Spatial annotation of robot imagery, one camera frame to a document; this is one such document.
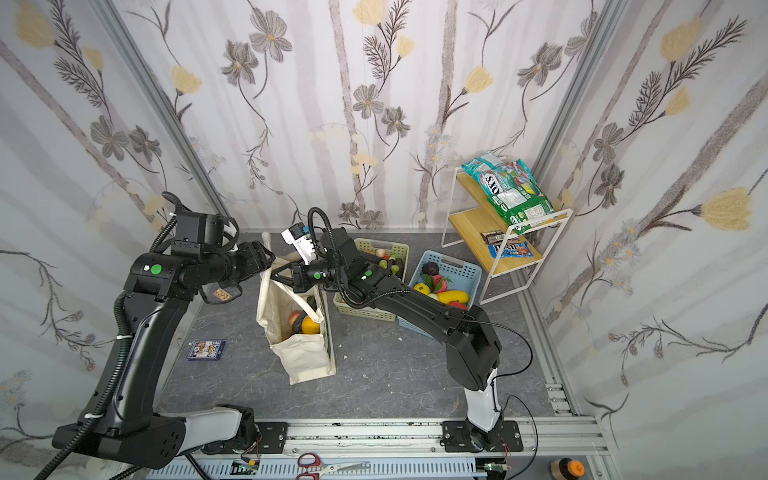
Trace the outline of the light green plastic basket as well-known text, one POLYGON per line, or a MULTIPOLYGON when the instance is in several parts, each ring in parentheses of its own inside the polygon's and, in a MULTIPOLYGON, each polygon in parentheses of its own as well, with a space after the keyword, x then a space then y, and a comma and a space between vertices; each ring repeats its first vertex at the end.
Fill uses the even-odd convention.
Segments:
MULTIPOLYGON (((383 250, 386 260, 391 265, 399 267, 395 276, 399 280, 404 279, 408 270, 407 264, 410 251, 407 244, 368 238, 355 238, 354 243, 359 250, 373 255, 376 255, 379 250, 383 250)), ((332 300, 337 310, 344 315, 387 322, 394 322, 396 320, 396 315, 394 313, 374 308, 371 305, 362 309, 352 308, 344 302, 339 293, 335 293, 332 300)))

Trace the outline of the cream canvas grocery bag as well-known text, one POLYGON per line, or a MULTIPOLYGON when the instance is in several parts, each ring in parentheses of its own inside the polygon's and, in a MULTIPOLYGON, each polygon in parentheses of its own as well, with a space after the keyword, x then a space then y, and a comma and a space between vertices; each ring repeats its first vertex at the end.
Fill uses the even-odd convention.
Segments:
POLYGON ((337 373, 324 292, 312 287, 305 293, 294 293, 289 286, 271 278, 278 268, 297 257, 278 257, 261 274, 256 315, 271 351, 279 358, 292 385, 337 373), (305 316, 321 324, 320 334, 301 333, 305 316))

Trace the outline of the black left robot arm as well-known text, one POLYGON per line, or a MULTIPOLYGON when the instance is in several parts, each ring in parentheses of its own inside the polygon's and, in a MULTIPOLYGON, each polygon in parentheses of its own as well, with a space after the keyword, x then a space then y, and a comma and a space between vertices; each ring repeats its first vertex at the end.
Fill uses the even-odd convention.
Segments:
POLYGON ((259 437, 249 407, 163 416, 153 405, 172 337, 196 295, 211 283, 237 286, 275 259, 259 241, 233 252, 161 244, 140 255, 113 305, 118 332, 97 388, 79 419, 56 430, 57 453, 38 476, 48 477, 72 453, 159 469, 214 444, 249 449, 259 437))

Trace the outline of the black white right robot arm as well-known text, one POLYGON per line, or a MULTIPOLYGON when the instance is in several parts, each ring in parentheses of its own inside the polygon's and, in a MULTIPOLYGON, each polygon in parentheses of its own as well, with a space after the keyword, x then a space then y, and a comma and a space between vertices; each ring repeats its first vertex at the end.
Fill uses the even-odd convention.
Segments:
POLYGON ((425 331, 445 347, 449 375, 464 388, 467 413, 462 422, 443 423, 443 445, 448 452, 494 451, 499 447, 504 418, 493 381, 502 345, 486 312, 444 304, 407 286, 379 265, 373 254, 360 251, 345 229, 325 231, 317 239, 297 224, 283 232, 301 258, 279 267, 272 279, 305 293, 315 286, 341 294, 351 308, 369 306, 393 313, 425 331))

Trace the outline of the light blue plastic basket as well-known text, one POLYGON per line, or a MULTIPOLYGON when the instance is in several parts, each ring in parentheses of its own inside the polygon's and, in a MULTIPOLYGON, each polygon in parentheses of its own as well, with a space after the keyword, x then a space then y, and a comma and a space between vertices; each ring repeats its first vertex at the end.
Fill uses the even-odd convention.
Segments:
POLYGON ((417 283, 424 283, 432 291, 426 295, 429 298, 467 310, 474 304, 481 277, 482 269, 478 265, 426 250, 407 285, 414 288, 417 283), (440 274, 423 275, 421 267, 426 262, 436 262, 440 274))

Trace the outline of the orange yellow toy pumpkin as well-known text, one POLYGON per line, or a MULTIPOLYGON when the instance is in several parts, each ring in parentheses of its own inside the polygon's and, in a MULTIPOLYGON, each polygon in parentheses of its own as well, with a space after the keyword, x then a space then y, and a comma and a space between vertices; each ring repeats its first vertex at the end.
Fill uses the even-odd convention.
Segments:
POLYGON ((309 316, 305 316, 301 322, 300 331, 305 335, 320 334, 321 324, 313 321, 309 316))

